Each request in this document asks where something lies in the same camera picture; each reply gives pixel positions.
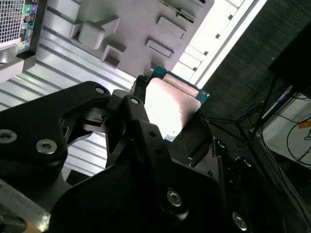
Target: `bolt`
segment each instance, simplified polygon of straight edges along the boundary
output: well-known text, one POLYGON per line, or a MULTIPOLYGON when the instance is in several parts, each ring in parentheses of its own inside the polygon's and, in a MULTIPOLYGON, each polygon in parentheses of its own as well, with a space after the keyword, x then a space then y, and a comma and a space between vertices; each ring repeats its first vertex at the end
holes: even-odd
POLYGON ((96 87, 95 90, 96 90, 98 93, 101 93, 101 94, 105 93, 105 91, 104 91, 103 89, 99 88, 99 87, 96 87))
POLYGON ((57 144, 50 139, 38 141, 35 147, 41 154, 54 154, 57 150, 57 144))
POLYGON ((0 143, 12 143, 17 139, 17 134, 12 130, 0 130, 0 143))
POLYGON ((235 225, 237 225, 238 228, 240 228, 244 232, 247 230, 247 225, 246 225, 245 220, 238 213, 233 212, 232 218, 233 218, 235 225))
POLYGON ((135 98, 131 98, 131 102, 133 102, 134 104, 139 104, 139 101, 135 98))
POLYGON ((218 141, 218 145, 221 146, 222 148, 225 148, 224 144, 221 141, 218 141))
POLYGON ((169 200, 170 204, 172 204, 173 206, 175 207, 181 206, 181 197, 176 191, 172 189, 167 191, 167 199, 169 200))
POLYGON ((246 165, 248 165, 249 167, 251 167, 251 163, 247 160, 247 159, 244 159, 244 162, 246 163, 246 165))

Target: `metal mesh grille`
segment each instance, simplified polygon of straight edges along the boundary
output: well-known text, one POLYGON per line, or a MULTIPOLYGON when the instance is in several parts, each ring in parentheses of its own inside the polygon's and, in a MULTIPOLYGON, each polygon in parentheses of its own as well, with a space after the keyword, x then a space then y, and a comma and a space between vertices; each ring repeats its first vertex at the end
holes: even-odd
POLYGON ((0 0, 0 43, 19 38, 25 0, 0 0))

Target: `black cable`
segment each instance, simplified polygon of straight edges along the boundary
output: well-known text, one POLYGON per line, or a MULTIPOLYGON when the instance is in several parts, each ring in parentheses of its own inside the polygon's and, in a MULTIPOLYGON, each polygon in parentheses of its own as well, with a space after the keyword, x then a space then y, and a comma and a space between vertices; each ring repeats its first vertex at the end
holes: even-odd
POLYGON ((261 136, 261 138, 262 138, 262 142, 263 142, 264 148, 265 148, 265 150, 267 151, 267 154, 269 155, 269 157, 273 160, 273 162, 274 162, 275 165, 277 166, 278 171, 279 171, 279 173, 280 173, 280 176, 281 176, 281 178, 282 178, 282 180, 283 180, 283 182, 284 182, 284 184, 285 184, 287 190, 290 192, 290 194, 296 199, 297 203, 299 204, 300 209, 301 209, 301 211, 302 211, 302 213, 303 213, 303 216, 304 216, 304 218, 305 218, 305 222, 306 222, 308 228, 311 230, 311 225, 310 225, 310 223, 309 223, 309 221, 308 221, 307 214, 305 213, 305 211, 304 211, 304 209, 303 209, 303 206, 302 206, 302 204, 300 203, 299 199, 296 197, 296 195, 291 191, 291 189, 290 189, 289 186, 287 185, 287 182, 285 181, 285 178, 284 178, 284 176, 283 176, 282 168, 281 168, 280 165, 277 163, 277 161, 274 159, 274 157, 270 154, 270 152, 269 152, 270 149, 269 149, 269 147, 267 146, 267 144, 266 144, 265 141, 264 141, 262 131, 263 131, 263 128, 262 128, 262 126, 261 126, 261 132, 259 131, 259 134, 260 134, 260 136, 261 136))
POLYGON ((273 113, 273 114, 274 114, 274 115, 277 115, 277 116, 279 116, 279 117, 282 117, 282 118, 284 118, 284 119, 286 119, 286 120, 288 120, 288 121, 290 121, 290 122, 292 122, 292 123, 300 124, 300 122, 296 122, 296 121, 290 120, 290 119, 288 119, 287 117, 284 117, 284 116, 282 116, 282 115, 280 115, 280 114, 277 114, 277 113, 273 113))
POLYGON ((234 121, 230 119, 223 119, 223 118, 213 118, 213 117, 207 117, 208 121, 212 122, 218 122, 218 123, 223 123, 223 124, 233 124, 234 121))
POLYGON ((297 99, 297 100, 305 100, 305 101, 310 100, 308 97, 305 97, 305 98, 299 98, 299 97, 294 97, 294 96, 291 96, 291 98, 293 98, 293 99, 297 99))
POLYGON ((300 156, 300 158, 296 158, 296 157, 293 155, 293 153, 291 152, 290 148, 289 148, 288 139, 289 139, 289 137, 290 137, 291 132, 293 131, 293 129, 294 129, 297 125, 299 125, 299 124, 301 124, 301 123, 304 123, 304 122, 308 121, 309 119, 311 119, 311 116, 310 116, 309 118, 307 118, 307 119, 301 121, 301 122, 296 123, 296 124, 291 128, 291 130, 289 131, 289 133, 287 134, 287 137, 286 137, 286 147, 287 147, 287 150, 288 150, 288 152, 290 153, 290 155, 296 160, 296 162, 298 162, 298 163, 300 163, 300 164, 304 164, 304 165, 306 165, 306 166, 311 166, 311 164, 307 164, 307 163, 301 162, 301 158, 303 158, 306 154, 309 153, 309 150, 311 150, 311 146, 309 147, 309 149, 307 150, 306 153, 304 153, 303 155, 300 156))
POLYGON ((260 116, 259 116, 259 118, 256 121, 256 124, 255 124, 255 127, 254 127, 254 131, 253 131, 252 136, 251 136, 251 140, 255 137, 256 132, 257 132, 258 128, 260 127, 261 118, 262 118, 262 116, 264 114, 264 111, 266 110, 266 107, 268 105, 268 102, 269 102, 269 99, 271 97, 271 94, 272 94, 272 91, 274 89, 274 86, 276 85, 276 80, 277 80, 277 77, 274 77, 273 81, 271 83, 268 95, 267 95, 265 101, 263 102, 263 106, 262 106, 262 109, 261 109, 261 112, 260 112, 260 116))

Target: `white panel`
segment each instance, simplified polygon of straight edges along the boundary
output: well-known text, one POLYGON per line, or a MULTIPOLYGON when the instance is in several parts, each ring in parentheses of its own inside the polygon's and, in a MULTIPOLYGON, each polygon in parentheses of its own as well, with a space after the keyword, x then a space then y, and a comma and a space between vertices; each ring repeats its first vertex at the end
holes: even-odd
MULTIPOLYGON (((100 83, 111 93, 115 89, 130 90, 135 77, 110 68, 64 39, 71 28, 68 18, 75 18, 78 5, 72 0, 49 1, 37 62, 26 72, 0 84, 0 111, 89 80, 100 83)), ((105 168, 106 160, 105 135, 93 133, 69 147, 65 167, 92 176, 105 168)))

